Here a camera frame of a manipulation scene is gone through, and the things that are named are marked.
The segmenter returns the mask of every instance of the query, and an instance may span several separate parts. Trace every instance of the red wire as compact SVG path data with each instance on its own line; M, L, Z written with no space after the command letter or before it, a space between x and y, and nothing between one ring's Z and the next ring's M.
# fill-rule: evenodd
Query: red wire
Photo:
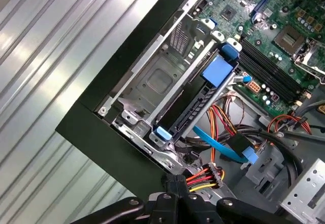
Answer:
M228 125L223 121L222 116L220 115L220 113L218 112L218 110L212 106L213 110L215 111L215 113L217 114L217 116L219 117L219 119L221 120L222 124L224 125L224 128L230 133L230 135L234 135L234 132L231 131L231 129L228 127Z
M193 181L188 182L187 185L191 185L191 184L193 184L193 183L197 183L197 182L205 181L205 180L208 180L208 179L210 179L210 178L212 178L212 176L204 177L204 178L200 178L200 179L197 179L197 180L193 180Z

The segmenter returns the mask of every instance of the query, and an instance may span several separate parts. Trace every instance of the metal bracket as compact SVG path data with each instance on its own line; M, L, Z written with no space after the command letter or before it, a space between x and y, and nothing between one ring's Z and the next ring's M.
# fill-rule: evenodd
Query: metal bracket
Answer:
M302 223L318 223L325 212L325 163L320 159L305 171L281 206Z

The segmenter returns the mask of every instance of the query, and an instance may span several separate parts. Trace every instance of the metal sheet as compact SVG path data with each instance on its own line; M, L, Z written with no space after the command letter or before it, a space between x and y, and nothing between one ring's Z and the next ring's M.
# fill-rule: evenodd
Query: metal sheet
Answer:
M130 192L54 130L157 0L10 0L0 12L0 222L69 223Z

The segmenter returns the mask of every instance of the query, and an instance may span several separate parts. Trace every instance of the black side panel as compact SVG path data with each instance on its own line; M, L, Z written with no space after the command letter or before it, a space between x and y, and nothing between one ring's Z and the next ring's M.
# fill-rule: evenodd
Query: black side panel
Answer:
M94 111L185 0L159 0L80 96Z
M164 191L164 170L83 105L75 103L56 130L139 198Z

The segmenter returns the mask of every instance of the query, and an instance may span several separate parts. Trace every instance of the connector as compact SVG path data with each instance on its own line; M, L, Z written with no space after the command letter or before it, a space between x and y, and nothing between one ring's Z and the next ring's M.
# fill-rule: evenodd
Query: connector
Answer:
M213 163L210 162L210 163L208 163L208 167L209 167L211 173L213 174L214 179L215 179L215 181L217 183L216 187L217 188L222 187L223 186L223 181L222 181L221 177L218 174L216 166Z
M299 121L297 121L295 126L294 126L294 130L299 128L305 121L307 121L307 117L305 117L305 116L302 117L301 119L299 119Z
M259 93L261 90L261 87L254 81L249 82L247 88L254 93Z

